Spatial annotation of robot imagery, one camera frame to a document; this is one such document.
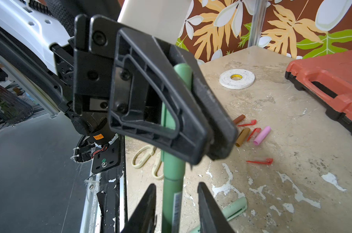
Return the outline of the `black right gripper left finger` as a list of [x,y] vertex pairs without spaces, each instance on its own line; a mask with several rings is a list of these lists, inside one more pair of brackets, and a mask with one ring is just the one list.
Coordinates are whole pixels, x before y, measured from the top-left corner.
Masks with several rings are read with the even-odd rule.
[[156,228],[156,186],[150,184],[122,233],[153,233]]

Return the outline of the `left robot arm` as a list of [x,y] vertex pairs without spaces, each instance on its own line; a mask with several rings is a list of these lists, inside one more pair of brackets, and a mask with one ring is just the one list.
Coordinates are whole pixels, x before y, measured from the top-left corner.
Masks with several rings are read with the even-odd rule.
[[238,132],[194,55],[176,45],[191,1],[0,1],[0,56],[91,143],[115,134],[197,165]]

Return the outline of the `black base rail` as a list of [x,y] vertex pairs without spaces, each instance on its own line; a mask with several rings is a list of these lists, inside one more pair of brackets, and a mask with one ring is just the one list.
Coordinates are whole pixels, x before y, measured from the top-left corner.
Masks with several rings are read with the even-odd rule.
[[128,221],[125,138],[98,152],[85,180],[80,233],[119,233]]

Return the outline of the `dark green pen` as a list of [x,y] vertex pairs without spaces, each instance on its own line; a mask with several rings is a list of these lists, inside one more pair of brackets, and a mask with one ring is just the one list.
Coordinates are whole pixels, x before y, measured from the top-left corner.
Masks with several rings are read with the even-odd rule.
[[[190,66],[178,64],[174,66],[174,70],[190,90],[192,86],[192,69]],[[175,120],[165,104],[162,105],[161,124],[169,129],[176,128]],[[186,163],[165,151],[161,151],[161,159],[164,165],[161,232],[179,233]]]

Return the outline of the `red plastic tool case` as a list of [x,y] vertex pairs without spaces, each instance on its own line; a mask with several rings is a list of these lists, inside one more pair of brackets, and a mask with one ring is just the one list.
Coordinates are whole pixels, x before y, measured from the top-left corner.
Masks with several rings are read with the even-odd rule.
[[291,61],[285,78],[326,106],[326,115],[352,135],[352,50]]

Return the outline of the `red clip pen cap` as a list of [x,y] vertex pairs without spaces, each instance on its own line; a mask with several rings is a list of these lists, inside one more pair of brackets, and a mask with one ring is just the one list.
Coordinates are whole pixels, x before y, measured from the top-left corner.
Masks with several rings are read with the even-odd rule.
[[253,142],[256,137],[260,134],[261,128],[255,128],[253,132],[250,134],[250,136],[247,139],[247,142]]

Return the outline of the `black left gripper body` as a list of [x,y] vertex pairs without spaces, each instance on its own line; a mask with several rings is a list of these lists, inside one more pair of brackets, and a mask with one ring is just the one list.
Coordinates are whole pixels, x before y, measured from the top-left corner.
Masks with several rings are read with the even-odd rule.
[[103,15],[75,18],[73,109],[78,115],[104,113],[111,97],[116,39],[126,25]]

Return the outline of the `white tape roll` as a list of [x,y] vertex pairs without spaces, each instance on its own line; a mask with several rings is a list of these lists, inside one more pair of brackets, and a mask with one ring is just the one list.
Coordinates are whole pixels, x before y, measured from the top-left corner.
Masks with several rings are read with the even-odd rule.
[[255,81],[254,73],[243,69],[231,69],[223,72],[219,77],[221,86],[240,90],[250,87]]

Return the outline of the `tan pen cap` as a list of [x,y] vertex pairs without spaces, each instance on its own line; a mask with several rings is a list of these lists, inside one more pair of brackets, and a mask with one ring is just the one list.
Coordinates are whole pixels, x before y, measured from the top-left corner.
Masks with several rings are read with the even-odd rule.
[[242,146],[243,143],[245,142],[246,138],[249,136],[250,132],[251,132],[250,128],[244,128],[241,131],[240,135],[238,136],[238,138],[237,138],[237,140],[235,142],[235,145],[237,147]]

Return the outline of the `pink pen cap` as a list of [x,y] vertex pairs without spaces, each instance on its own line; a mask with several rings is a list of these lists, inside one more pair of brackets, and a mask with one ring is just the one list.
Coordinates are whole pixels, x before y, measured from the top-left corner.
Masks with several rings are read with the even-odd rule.
[[255,146],[258,146],[262,143],[262,141],[266,138],[266,136],[271,132],[271,127],[266,126],[254,139],[253,143]]

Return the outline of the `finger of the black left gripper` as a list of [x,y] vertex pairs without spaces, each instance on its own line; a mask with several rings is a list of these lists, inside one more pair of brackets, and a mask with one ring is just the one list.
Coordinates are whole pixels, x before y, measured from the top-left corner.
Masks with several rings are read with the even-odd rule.
[[212,128],[176,65],[191,72],[192,55],[130,28],[119,30],[110,92],[110,128],[197,165]]
[[170,49],[170,61],[173,64],[186,63],[192,68],[192,96],[213,130],[213,142],[207,156],[211,160],[226,159],[238,137],[238,129],[210,89],[193,55],[177,46]]

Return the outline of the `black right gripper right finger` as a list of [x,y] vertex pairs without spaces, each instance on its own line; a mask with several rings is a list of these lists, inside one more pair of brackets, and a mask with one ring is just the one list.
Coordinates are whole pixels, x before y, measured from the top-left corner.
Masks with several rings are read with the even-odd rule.
[[222,214],[221,209],[214,200],[212,194],[204,182],[200,182],[197,188],[200,232],[201,233],[234,233],[228,221]]

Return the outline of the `brown marker cap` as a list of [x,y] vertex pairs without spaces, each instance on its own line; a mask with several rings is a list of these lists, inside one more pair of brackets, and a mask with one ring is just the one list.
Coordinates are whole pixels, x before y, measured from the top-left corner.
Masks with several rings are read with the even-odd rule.
[[242,122],[244,119],[246,118],[246,116],[245,115],[240,115],[240,116],[238,116],[237,118],[235,118],[234,120],[233,120],[233,123],[235,124],[235,125],[238,125],[240,122]]

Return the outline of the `light green pen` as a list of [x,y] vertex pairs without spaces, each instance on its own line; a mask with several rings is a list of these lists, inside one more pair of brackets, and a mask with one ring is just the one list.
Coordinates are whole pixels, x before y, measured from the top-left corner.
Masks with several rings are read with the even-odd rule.
[[[232,202],[225,208],[221,209],[223,216],[228,221],[233,220],[239,215],[243,214],[248,207],[247,199],[245,197],[239,198]],[[195,227],[190,233],[200,233],[200,225]]]

